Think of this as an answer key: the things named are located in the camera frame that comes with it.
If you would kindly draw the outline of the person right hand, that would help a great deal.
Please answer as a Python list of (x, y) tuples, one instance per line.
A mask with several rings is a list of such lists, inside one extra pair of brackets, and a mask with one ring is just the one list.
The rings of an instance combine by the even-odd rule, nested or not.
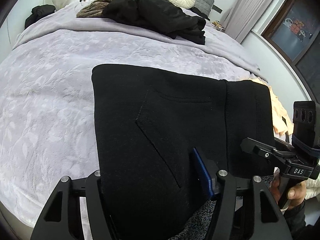
[[(274, 200), (278, 202), (280, 200), (281, 194), (278, 189), (280, 184), (279, 173), (275, 173), (273, 180), (270, 183), (270, 192), (274, 197)], [(294, 209), (295, 207), (302, 204), (306, 197), (306, 181), (302, 181), (297, 185), (291, 187), (286, 193), (287, 201), (289, 202), (287, 210)]]

